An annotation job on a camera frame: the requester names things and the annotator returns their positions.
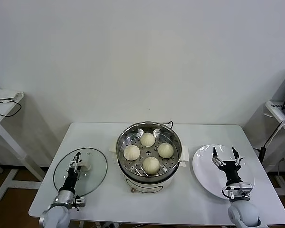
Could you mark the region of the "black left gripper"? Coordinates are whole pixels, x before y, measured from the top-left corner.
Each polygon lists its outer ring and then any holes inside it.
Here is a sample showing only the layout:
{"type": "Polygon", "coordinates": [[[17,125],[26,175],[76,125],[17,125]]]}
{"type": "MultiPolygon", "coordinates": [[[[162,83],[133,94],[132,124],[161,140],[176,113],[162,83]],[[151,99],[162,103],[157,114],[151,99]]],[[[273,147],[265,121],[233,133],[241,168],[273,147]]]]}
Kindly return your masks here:
{"type": "Polygon", "coordinates": [[[65,179],[63,186],[60,188],[61,190],[74,190],[76,186],[76,182],[78,181],[80,170],[82,167],[82,160],[79,160],[80,152],[77,152],[73,157],[70,163],[70,169],[68,170],[68,176],[65,179]]]}

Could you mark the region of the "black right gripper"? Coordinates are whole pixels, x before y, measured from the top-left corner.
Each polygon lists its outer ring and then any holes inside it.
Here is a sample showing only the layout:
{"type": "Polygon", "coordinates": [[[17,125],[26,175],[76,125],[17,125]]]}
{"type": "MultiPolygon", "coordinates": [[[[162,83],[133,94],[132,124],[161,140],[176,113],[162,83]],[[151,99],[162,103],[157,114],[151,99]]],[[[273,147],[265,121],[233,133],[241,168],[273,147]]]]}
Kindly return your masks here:
{"type": "Polygon", "coordinates": [[[226,185],[230,184],[236,184],[242,182],[240,176],[238,175],[238,171],[241,168],[241,161],[242,157],[240,157],[238,151],[232,147],[232,152],[235,157],[235,161],[222,161],[217,154],[216,148],[213,147],[213,157],[212,157],[212,162],[216,165],[219,166],[219,169],[223,171],[226,175],[227,182],[226,185]]]}

